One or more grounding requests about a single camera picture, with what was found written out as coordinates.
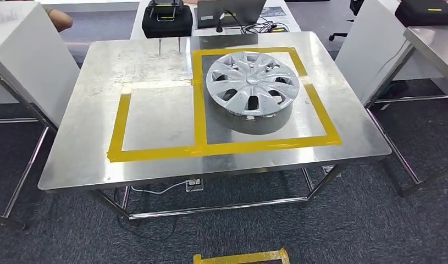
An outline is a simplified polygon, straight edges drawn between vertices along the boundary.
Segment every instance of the yellow marked area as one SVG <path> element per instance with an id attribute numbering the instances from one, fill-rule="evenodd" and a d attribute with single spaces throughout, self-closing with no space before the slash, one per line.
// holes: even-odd
<path id="1" fill-rule="evenodd" d="M 200 254 L 193 256 L 193 264 L 243 264 L 270 260 L 281 260 L 282 264 L 290 264 L 289 256 L 284 248 L 276 251 L 213 257 L 209 259 L 202 259 Z"/>
<path id="2" fill-rule="evenodd" d="M 238 51 L 252 51 L 261 53 L 286 52 L 297 70 L 298 78 L 305 87 L 311 104 L 318 115 L 318 118 L 326 132 L 325 135 L 298 137 L 291 139 L 260 140 L 249 142 L 228 142 L 221 144 L 208 144 L 206 136 L 206 111 L 204 106 L 204 83 L 202 72 L 202 57 L 208 55 L 225 55 Z M 274 48 L 229 48 L 229 49 L 199 49 L 191 55 L 193 79 L 179 81 L 153 81 L 138 82 L 134 84 L 124 84 L 122 95 L 120 96 L 117 116 L 115 118 L 112 139 L 110 141 L 107 157 L 111 162 L 145 161 L 162 158 L 185 158 L 201 157 L 213 155 L 226 155 L 234 153 L 245 153 L 254 151 L 271 151 L 294 149 L 298 147 L 315 147 L 326 145 L 340 145 L 342 143 L 321 99 L 316 93 L 316 89 L 309 80 L 305 67 L 301 62 L 296 49 L 292 47 Z M 125 136 L 126 120 L 130 107 L 131 93 L 134 89 L 150 89 L 161 87 L 189 87 L 193 85 L 193 146 L 151 148 L 145 150 L 123 151 L 123 140 Z"/>

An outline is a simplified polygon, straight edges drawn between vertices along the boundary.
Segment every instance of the black bag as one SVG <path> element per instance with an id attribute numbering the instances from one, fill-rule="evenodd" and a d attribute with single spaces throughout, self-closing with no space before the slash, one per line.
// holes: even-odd
<path id="1" fill-rule="evenodd" d="M 180 14 L 175 15 L 175 19 L 171 20 L 170 16 L 156 13 L 150 17 L 150 12 L 145 11 L 143 16 L 143 23 L 141 27 L 148 39 L 158 37 L 190 37 L 191 28 L 193 26 L 193 16 L 191 15 L 190 7 L 184 5 Z"/>

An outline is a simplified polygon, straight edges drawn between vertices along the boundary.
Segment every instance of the power cord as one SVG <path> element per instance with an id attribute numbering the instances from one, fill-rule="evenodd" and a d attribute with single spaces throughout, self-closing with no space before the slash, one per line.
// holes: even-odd
<path id="1" fill-rule="evenodd" d="M 264 20 L 264 22 L 262 23 L 254 23 L 254 24 L 250 24 L 250 25 L 245 25 L 243 26 L 240 21 L 237 19 L 237 17 L 235 16 L 234 13 L 228 11 L 228 10 L 224 10 L 224 13 L 220 16 L 219 21 L 218 21 L 218 25 L 216 28 L 216 31 L 218 33 L 222 32 L 222 26 L 221 26 L 221 20 L 224 18 L 225 13 L 229 14 L 232 16 L 232 18 L 234 18 L 234 20 L 237 22 L 237 24 L 240 27 L 240 33 L 242 34 L 260 34 L 260 33 L 268 33 L 271 32 L 274 28 L 277 28 L 278 25 L 282 25 L 284 26 L 287 30 L 289 29 L 289 27 L 287 25 L 285 25 L 284 23 L 280 23 L 280 22 L 273 22 L 271 20 L 267 20 L 266 18 L 260 16 L 261 19 Z"/>
<path id="2" fill-rule="evenodd" d="M 168 191 L 168 190 L 170 190 L 170 189 L 172 189 L 172 188 L 174 188 L 174 187 L 177 187 L 177 186 L 179 186 L 179 185 L 182 185 L 182 184 L 186 184 L 186 181 L 182 181 L 181 183 L 177 183 L 177 184 L 174 184 L 174 185 L 172 185 L 172 186 L 170 186 L 169 188 L 167 188 L 167 189 L 165 189 L 165 190 L 163 190 L 163 191 L 150 191 L 150 190 L 142 190 L 142 189 L 137 189 L 137 188 L 135 188 L 135 187 L 131 187 L 131 189 L 133 190 L 133 191 L 139 191 L 139 192 L 142 192 L 142 193 L 150 193 L 150 194 L 163 194 L 163 193 L 165 193 L 166 191 Z"/>
<path id="3" fill-rule="evenodd" d="M 171 188 L 173 188 L 175 186 L 178 186 L 178 185 L 181 185 L 181 184 L 183 184 L 183 183 L 175 184 L 175 185 L 165 189 L 163 192 L 166 192 L 166 191 L 170 190 Z M 181 201 L 181 204 L 185 203 L 186 199 L 188 198 L 188 193 L 190 193 L 193 190 L 194 187 L 195 186 L 192 186 L 190 191 L 185 194 L 185 197 L 183 197 L 183 199 Z M 114 202 L 118 203 L 118 201 L 120 201 L 120 197 L 118 195 L 118 188 L 115 188 L 114 189 Z M 119 227 L 121 229 L 130 232 L 132 235 L 134 235 L 136 237 L 147 239 L 147 240 L 150 240 L 150 241 L 155 242 L 155 243 L 161 243 L 161 242 L 164 242 L 167 239 L 169 239 L 175 233 L 175 229 L 177 228 L 178 219 L 179 219 L 179 216 L 175 216 L 174 223 L 172 224 L 172 230 L 170 231 L 170 233 L 165 238 L 161 238 L 161 239 L 150 238 L 150 237 L 148 237 L 146 235 L 139 234 L 139 233 L 135 232 L 134 230 L 127 228 L 124 224 L 122 224 L 119 216 L 117 217 L 117 223 L 119 224 Z"/>

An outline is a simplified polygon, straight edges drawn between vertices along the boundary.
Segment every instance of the metal table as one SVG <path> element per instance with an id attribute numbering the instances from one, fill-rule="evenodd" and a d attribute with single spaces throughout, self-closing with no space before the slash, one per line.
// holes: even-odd
<path id="1" fill-rule="evenodd" d="M 242 121 L 221 113 L 200 85 L 220 54 L 254 48 L 270 52 L 294 72 L 300 73 L 302 62 L 307 75 L 298 78 L 306 89 L 301 87 L 287 111 Z M 193 123 L 196 118 L 204 120 L 204 127 Z M 279 144 L 275 150 L 224 147 L 219 152 L 210 147 L 216 152 L 205 151 L 200 156 L 192 151 L 189 157 L 183 157 L 188 153 L 183 146 L 202 140 L 196 137 L 196 131 L 193 136 L 199 127 L 205 128 L 207 135 L 201 143 L 209 145 L 227 146 L 231 142 L 248 147 L 255 140 L 311 139 L 302 140 L 310 145 L 302 148 Z M 341 142 L 320 142 L 318 139 L 331 133 L 332 128 Z M 121 130 L 123 134 L 114 136 L 111 142 L 113 134 Z M 117 144 L 118 151 L 125 155 L 112 154 Z M 164 147 L 172 151 L 144 151 Z M 52 193 L 89 191 L 117 215 L 135 220 L 308 201 L 340 173 L 344 164 L 380 160 L 390 153 L 380 131 L 312 32 L 277 37 L 261 34 L 101 41 L 93 43 L 88 51 L 38 187 Z M 302 180 L 310 190 L 306 196 L 163 212 L 127 211 L 132 185 L 325 164 L 336 166 L 316 186 L 304 174 Z M 120 203 L 100 190 L 118 187 L 125 187 Z"/>
<path id="2" fill-rule="evenodd" d="M 31 167 L 39 153 L 41 145 L 46 137 L 49 129 L 52 132 L 57 132 L 57 127 L 37 109 L 37 107 L 30 103 L 23 95 L 23 89 L 20 82 L 8 71 L 8 69 L 0 62 L 0 85 L 4 87 L 20 104 L 25 106 L 29 112 L 34 116 L 34 118 L 0 118 L 0 124 L 11 124 L 11 123 L 28 123 L 28 122 L 40 122 L 44 127 L 42 129 L 41 135 L 36 143 L 36 146 L 31 154 L 31 157 L 26 164 L 25 170 L 21 175 L 12 196 L 5 208 L 3 214 L 0 214 L 0 224 L 4 226 L 9 226 L 14 229 L 23 230 L 27 227 L 26 223 L 14 220 L 10 218 L 10 214 L 15 206 L 16 200 L 21 193 L 23 185 L 26 181 L 28 174 L 31 171 Z"/>
<path id="3" fill-rule="evenodd" d="M 404 37 L 413 45 L 407 52 L 402 55 L 401 63 L 391 72 L 385 81 L 380 85 L 377 93 L 366 104 L 366 108 L 371 108 L 375 103 L 394 103 L 394 102 L 406 102 L 406 101 L 422 101 L 422 100 L 440 100 L 448 99 L 448 95 L 437 96 L 415 96 L 415 97 L 402 97 L 393 99 L 378 100 L 378 97 L 383 94 L 389 86 L 392 79 L 402 69 L 413 52 L 420 52 L 426 59 L 428 59 L 441 74 L 448 79 L 448 26 L 413 26 L 407 28 Z M 394 142 L 388 136 L 386 131 L 382 128 L 374 114 L 367 109 L 368 114 L 372 117 L 377 124 L 381 132 L 383 133 L 386 141 L 391 146 L 394 154 L 398 157 L 400 163 L 412 179 L 414 186 L 407 190 L 400 190 L 402 196 L 413 194 L 418 189 L 425 187 L 433 181 L 448 175 L 448 167 L 443 170 L 429 176 L 425 180 L 420 180 L 408 162 L 405 160 L 399 149 L 395 146 Z"/>

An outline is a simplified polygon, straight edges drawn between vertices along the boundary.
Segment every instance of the power outlet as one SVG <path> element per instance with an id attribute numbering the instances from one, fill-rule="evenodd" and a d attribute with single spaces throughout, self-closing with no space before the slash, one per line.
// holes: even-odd
<path id="1" fill-rule="evenodd" d="M 202 191 L 204 189 L 203 179 L 191 179 L 186 180 L 185 191 L 187 193 L 191 191 Z"/>

